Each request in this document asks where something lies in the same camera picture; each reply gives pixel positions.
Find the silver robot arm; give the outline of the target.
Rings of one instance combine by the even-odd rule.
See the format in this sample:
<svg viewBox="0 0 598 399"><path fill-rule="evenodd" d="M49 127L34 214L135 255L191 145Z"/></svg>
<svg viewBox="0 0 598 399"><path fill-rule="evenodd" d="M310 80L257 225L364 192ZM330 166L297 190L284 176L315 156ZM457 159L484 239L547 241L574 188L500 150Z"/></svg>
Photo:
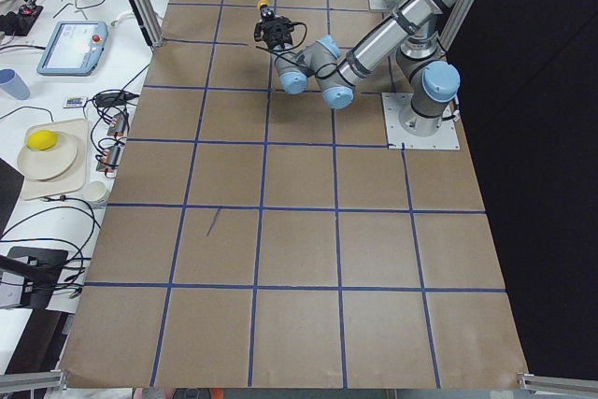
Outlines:
<svg viewBox="0 0 598 399"><path fill-rule="evenodd" d="M458 0L391 0L393 7L351 50L341 52L326 35L300 50L292 42L296 22L279 16L264 0L254 39L273 59L283 90L302 93L314 78L331 109L351 104L356 86L393 51L414 92L399 114L401 127L412 135L435 134L443 113L461 84L457 68L437 57L435 21Z"/></svg>

